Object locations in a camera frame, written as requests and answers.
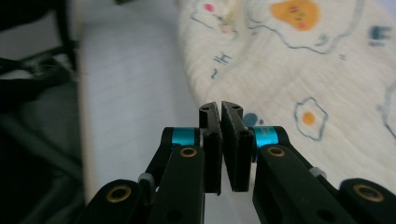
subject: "fabric blanket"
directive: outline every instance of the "fabric blanket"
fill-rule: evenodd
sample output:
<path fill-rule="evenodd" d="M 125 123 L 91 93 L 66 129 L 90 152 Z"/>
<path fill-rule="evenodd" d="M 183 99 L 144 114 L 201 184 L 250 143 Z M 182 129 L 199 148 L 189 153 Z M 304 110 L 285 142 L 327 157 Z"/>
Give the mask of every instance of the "fabric blanket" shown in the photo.
<path fill-rule="evenodd" d="M 391 10 L 374 0 L 184 0 L 179 10 L 196 104 L 233 102 L 246 126 L 283 126 L 337 188 L 361 177 L 396 193 Z"/>

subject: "orange yolk print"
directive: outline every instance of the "orange yolk print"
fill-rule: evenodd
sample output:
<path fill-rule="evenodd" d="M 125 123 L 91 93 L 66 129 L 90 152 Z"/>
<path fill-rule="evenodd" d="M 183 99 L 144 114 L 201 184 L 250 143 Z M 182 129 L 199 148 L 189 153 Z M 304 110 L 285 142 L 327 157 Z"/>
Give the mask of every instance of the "orange yolk print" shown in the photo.
<path fill-rule="evenodd" d="M 311 0 L 289 0 L 271 5 L 272 15 L 298 31 L 308 31 L 318 22 L 319 8 Z"/>
<path fill-rule="evenodd" d="M 315 123 L 315 115 L 311 112 L 305 112 L 303 114 L 303 123 L 306 125 L 313 125 Z"/>

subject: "cartoon print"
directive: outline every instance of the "cartoon print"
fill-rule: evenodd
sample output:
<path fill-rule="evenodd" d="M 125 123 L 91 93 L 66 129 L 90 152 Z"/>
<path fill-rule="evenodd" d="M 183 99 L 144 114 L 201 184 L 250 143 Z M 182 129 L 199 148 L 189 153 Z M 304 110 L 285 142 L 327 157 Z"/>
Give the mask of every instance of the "cartoon print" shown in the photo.
<path fill-rule="evenodd" d="M 227 55 L 223 51 L 220 51 L 219 55 L 215 56 L 215 58 L 213 59 L 213 61 L 216 62 L 216 65 L 213 68 L 213 72 L 211 75 L 212 79 L 215 79 L 216 76 L 221 73 L 219 71 L 220 68 L 229 64 L 232 59 L 233 59 L 233 57 L 231 57 L 230 55 Z"/>
<path fill-rule="evenodd" d="M 236 32 L 233 22 L 225 18 L 228 15 L 223 15 L 225 12 L 222 10 L 224 6 L 221 0 L 196 0 L 192 3 L 192 7 L 192 20 L 218 32 L 225 39 L 234 40 L 238 37 L 238 32 Z"/>
<path fill-rule="evenodd" d="M 264 124 L 264 121 L 262 119 L 259 120 L 259 117 L 255 113 L 246 113 L 242 119 L 242 122 L 244 123 L 245 127 L 253 127 L 258 124 Z"/>
<path fill-rule="evenodd" d="M 388 26 L 372 26 L 369 30 L 369 45 L 372 47 L 384 47 L 384 41 L 390 39 Z"/>
<path fill-rule="evenodd" d="M 396 80 L 385 92 L 385 103 L 382 107 L 382 121 L 396 140 Z"/>
<path fill-rule="evenodd" d="M 294 107 L 297 129 L 305 137 L 315 141 L 321 140 L 328 117 L 326 111 L 312 97 L 304 99 Z"/>
<path fill-rule="evenodd" d="M 308 31 L 318 22 L 319 8 L 310 0 L 291 0 L 275 3 L 270 7 L 271 14 L 298 31 Z"/>
<path fill-rule="evenodd" d="M 352 34 L 365 0 L 247 0 L 247 27 L 271 31 L 290 49 L 331 53 Z"/>

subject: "screw hole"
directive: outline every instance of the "screw hole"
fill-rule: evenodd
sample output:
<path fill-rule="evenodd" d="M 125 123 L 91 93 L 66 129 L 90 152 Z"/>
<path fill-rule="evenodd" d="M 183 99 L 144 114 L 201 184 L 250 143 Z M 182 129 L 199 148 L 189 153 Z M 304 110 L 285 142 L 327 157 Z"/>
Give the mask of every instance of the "screw hole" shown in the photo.
<path fill-rule="evenodd" d="M 285 150 L 279 147 L 269 147 L 267 151 L 270 155 L 276 157 L 283 157 L 285 155 Z"/>
<path fill-rule="evenodd" d="M 318 217 L 323 219 L 324 221 L 327 222 L 334 222 L 335 221 L 335 216 L 329 212 L 328 210 L 320 209 L 317 211 Z"/>
<path fill-rule="evenodd" d="M 380 203 L 380 202 L 384 201 L 384 195 L 380 191 L 378 191 L 370 186 L 359 184 L 359 185 L 353 186 L 353 190 L 355 190 L 355 192 L 359 196 L 361 196 L 363 199 L 366 199 L 368 201 L 371 201 L 374 203 Z"/>
<path fill-rule="evenodd" d="M 197 150 L 192 147 L 185 147 L 180 150 L 180 155 L 182 157 L 194 157 L 197 154 Z"/>
<path fill-rule="evenodd" d="M 183 215 L 181 214 L 180 210 L 174 209 L 166 214 L 166 218 L 171 222 L 179 222 L 183 218 Z"/>
<path fill-rule="evenodd" d="M 107 193 L 107 200 L 110 203 L 120 203 L 131 195 L 131 188 L 128 185 L 118 185 Z"/>

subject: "brass screw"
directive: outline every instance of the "brass screw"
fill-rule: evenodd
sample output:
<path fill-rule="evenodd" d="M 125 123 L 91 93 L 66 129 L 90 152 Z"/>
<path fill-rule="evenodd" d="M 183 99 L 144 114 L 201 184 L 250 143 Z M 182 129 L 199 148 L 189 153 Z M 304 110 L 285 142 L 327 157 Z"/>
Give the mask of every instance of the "brass screw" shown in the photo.
<path fill-rule="evenodd" d="M 195 148 L 192 147 L 185 147 L 183 149 L 180 150 L 180 155 L 182 157 L 194 157 L 197 154 L 197 150 Z"/>
<path fill-rule="evenodd" d="M 283 157 L 286 152 L 280 147 L 268 147 L 267 152 L 275 157 Z"/>
<path fill-rule="evenodd" d="M 365 200 L 375 203 L 384 201 L 384 195 L 370 186 L 357 184 L 353 186 L 353 190 L 355 190 L 355 192 Z"/>
<path fill-rule="evenodd" d="M 114 186 L 107 193 L 107 200 L 110 203 L 120 203 L 125 201 L 131 195 L 131 188 L 128 185 L 117 185 Z"/>

